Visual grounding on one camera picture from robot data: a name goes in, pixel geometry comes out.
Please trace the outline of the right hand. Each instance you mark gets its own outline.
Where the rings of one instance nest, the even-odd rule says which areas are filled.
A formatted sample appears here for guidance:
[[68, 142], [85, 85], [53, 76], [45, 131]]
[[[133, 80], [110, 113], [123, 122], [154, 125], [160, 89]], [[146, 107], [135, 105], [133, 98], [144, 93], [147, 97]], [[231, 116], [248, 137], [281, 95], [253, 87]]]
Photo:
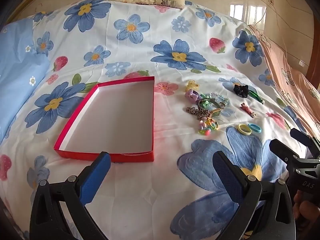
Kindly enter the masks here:
[[307, 200], [305, 193], [300, 190], [293, 201], [297, 239], [319, 239], [319, 205]]

